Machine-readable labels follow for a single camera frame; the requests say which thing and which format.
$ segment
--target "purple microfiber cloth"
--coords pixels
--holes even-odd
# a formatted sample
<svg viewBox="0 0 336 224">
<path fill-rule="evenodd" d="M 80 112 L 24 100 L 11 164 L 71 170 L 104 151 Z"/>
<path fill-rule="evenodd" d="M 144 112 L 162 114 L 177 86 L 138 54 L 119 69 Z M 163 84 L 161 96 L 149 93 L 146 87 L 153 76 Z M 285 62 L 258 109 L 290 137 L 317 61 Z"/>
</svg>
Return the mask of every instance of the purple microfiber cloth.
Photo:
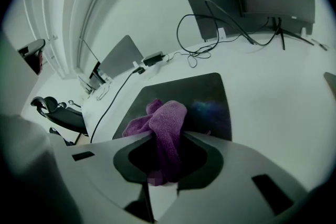
<svg viewBox="0 0 336 224">
<path fill-rule="evenodd" d="M 166 181 L 177 182 L 181 171 L 181 160 L 178 155 L 180 131 L 187 109 L 176 101 L 163 104 L 155 99 L 147 105 L 146 112 L 147 116 L 132 120 L 122 136 L 154 131 L 161 170 L 151 172 L 148 181 L 155 186 L 162 185 Z"/>
</svg>

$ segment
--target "dark mat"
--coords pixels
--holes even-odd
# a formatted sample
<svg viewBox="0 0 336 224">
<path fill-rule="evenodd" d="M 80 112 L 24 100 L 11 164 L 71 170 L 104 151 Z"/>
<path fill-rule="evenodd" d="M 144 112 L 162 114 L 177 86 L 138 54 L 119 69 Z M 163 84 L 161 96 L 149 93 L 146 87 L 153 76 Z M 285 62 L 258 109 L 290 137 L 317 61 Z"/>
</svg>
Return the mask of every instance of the dark mat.
<svg viewBox="0 0 336 224">
<path fill-rule="evenodd" d="M 144 87 L 120 123 L 113 139 L 121 138 L 128 123 L 146 115 L 154 99 L 175 100 L 188 110 L 182 129 L 232 141 L 230 112 L 222 79 L 218 73 L 174 80 Z"/>
</svg>

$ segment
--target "office chair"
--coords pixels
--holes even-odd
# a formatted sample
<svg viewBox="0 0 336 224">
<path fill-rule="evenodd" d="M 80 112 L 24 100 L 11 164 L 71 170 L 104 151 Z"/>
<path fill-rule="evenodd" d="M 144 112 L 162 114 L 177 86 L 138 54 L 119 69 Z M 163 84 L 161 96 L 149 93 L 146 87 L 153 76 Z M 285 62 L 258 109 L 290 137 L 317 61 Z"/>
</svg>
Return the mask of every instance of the office chair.
<svg viewBox="0 0 336 224">
<path fill-rule="evenodd" d="M 53 97 L 35 97 L 30 105 L 36 106 L 38 113 L 57 125 L 74 132 L 88 134 L 82 113 L 72 108 L 67 108 L 64 102 L 58 103 Z"/>
</svg>

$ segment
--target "rectangular opening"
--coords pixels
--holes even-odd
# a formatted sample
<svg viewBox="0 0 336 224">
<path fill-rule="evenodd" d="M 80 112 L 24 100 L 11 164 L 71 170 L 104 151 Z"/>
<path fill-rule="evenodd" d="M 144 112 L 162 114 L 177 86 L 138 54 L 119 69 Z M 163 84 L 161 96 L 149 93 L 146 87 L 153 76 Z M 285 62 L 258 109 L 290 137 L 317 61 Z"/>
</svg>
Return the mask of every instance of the rectangular opening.
<svg viewBox="0 0 336 224">
<path fill-rule="evenodd" d="M 293 202 L 268 175 L 255 176 L 252 180 L 276 216 L 293 205 Z"/>
<path fill-rule="evenodd" d="M 92 156 L 94 156 L 94 153 L 92 153 L 91 151 L 85 151 L 85 152 L 82 152 L 82 153 L 79 153 L 79 154 L 75 154 L 72 157 L 74 158 L 74 160 L 76 162 L 76 161 L 80 161 L 81 159 L 86 159 L 86 158 L 89 158 L 89 157 L 92 157 Z"/>
</svg>

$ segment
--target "desk surface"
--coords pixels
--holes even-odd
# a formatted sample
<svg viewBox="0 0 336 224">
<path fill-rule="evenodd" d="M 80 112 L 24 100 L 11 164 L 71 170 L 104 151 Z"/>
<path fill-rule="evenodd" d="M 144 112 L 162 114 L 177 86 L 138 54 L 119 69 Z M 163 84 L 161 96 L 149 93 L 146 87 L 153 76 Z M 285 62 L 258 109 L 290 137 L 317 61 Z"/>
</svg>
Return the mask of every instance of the desk surface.
<svg viewBox="0 0 336 224">
<path fill-rule="evenodd" d="M 254 35 L 260 42 L 265 35 Z M 287 170 L 306 189 L 322 183 L 336 154 L 336 102 L 323 74 L 336 74 L 336 51 L 280 37 L 266 47 L 243 37 L 219 44 L 209 59 L 190 68 L 175 55 L 153 78 L 134 74 L 100 122 L 93 142 L 111 140 L 127 110 L 148 85 L 212 72 L 221 75 L 230 109 L 233 142 L 249 146 Z M 196 50 L 200 45 L 189 47 Z M 101 101 L 100 91 L 82 107 L 91 136 L 128 73 L 116 77 Z"/>
</svg>

